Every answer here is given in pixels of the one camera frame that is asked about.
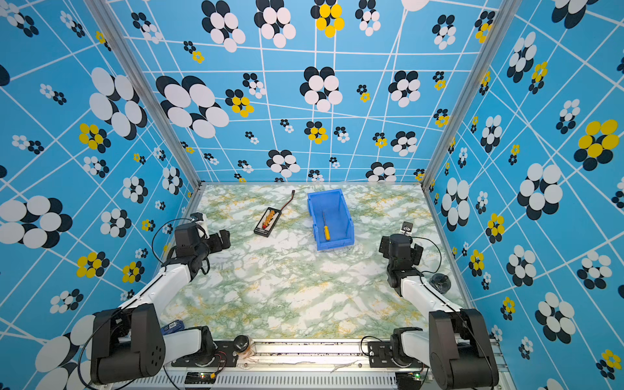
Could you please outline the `yellow handled screwdriver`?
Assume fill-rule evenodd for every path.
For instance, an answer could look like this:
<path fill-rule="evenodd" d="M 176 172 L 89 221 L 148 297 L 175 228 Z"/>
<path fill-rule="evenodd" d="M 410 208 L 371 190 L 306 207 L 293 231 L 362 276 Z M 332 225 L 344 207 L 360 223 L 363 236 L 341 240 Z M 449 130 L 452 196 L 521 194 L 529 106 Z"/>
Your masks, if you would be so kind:
<path fill-rule="evenodd" d="M 331 233 L 330 233 L 330 229 L 328 227 L 326 218 L 323 218 L 323 236 L 324 236 L 325 241 L 331 240 Z"/>

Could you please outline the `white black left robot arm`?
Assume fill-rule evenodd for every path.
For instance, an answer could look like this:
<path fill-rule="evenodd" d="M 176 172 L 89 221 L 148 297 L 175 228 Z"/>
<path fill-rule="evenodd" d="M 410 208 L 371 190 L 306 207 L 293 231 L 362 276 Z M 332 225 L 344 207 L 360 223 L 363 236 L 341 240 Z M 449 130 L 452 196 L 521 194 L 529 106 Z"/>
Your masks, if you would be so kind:
<path fill-rule="evenodd" d="M 93 332 L 85 344 L 90 354 L 89 375 L 81 380 L 88 388 L 157 375 L 164 365 L 180 358 L 205 365 L 216 360 L 221 367 L 226 355 L 217 349 L 207 326 L 162 333 L 159 315 L 169 302 L 198 274 L 210 270 L 209 256 L 231 246 L 230 233 L 206 234 L 195 223 L 175 230 L 175 244 L 154 279 L 130 302 L 94 315 Z"/>

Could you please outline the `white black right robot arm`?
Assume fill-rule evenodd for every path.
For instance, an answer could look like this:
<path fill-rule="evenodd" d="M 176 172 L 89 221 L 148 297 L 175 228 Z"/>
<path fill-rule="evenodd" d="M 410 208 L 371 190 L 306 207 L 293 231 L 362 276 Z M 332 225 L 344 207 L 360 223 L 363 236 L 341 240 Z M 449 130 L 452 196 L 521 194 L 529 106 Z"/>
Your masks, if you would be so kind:
<path fill-rule="evenodd" d="M 422 362 L 441 389 L 490 388 L 499 370 L 484 317 L 454 304 L 426 280 L 417 265 L 423 248 L 404 234 L 383 236 L 379 252 L 388 260 L 388 283 L 428 316 L 428 328 L 397 328 L 391 345 L 396 363 Z"/>

